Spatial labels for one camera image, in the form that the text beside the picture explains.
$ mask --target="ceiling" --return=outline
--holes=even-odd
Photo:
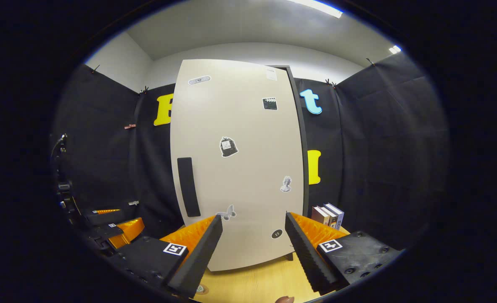
[[[127,33],[153,60],[214,44],[281,43],[333,54],[363,67],[394,44],[343,14],[287,0],[189,0],[148,16]]]

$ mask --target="book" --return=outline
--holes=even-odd
[[[325,204],[325,207],[337,215],[335,229],[340,229],[342,221],[344,221],[344,212],[329,203]]]
[[[338,216],[333,213],[332,211],[328,210],[327,208],[325,207],[320,207],[321,210],[323,210],[324,212],[326,212],[328,215],[329,215],[329,226],[332,227],[332,228],[335,228],[336,226],[336,221],[338,220]]]
[[[326,226],[329,225],[330,216],[319,207],[312,207],[312,217],[310,219],[318,221]]]

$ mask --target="wooden table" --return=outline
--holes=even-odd
[[[344,228],[340,230],[349,234]],[[285,295],[302,303],[320,297],[312,291],[296,253],[293,261],[280,257],[236,270],[206,269],[200,284],[209,291],[197,293],[193,299],[202,303],[274,303]]]

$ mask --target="white wall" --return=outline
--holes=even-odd
[[[153,61],[144,83],[149,88],[175,83],[183,59],[223,59],[262,65],[289,65],[293,77],[341,82],[363,67],[328,53],[276,43],[227,43],[193,48]]]
[[[140,92],[152,60],[128,33],[123,32],[88,58],[85,64],[92,69],[100,65],[99,73]]]

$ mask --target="door handle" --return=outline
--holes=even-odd
[[[181,195],[187,216],[200,217],[200,207],[194,185],[193,159],[191,157],[177,158],[177,172],[180,177]]]

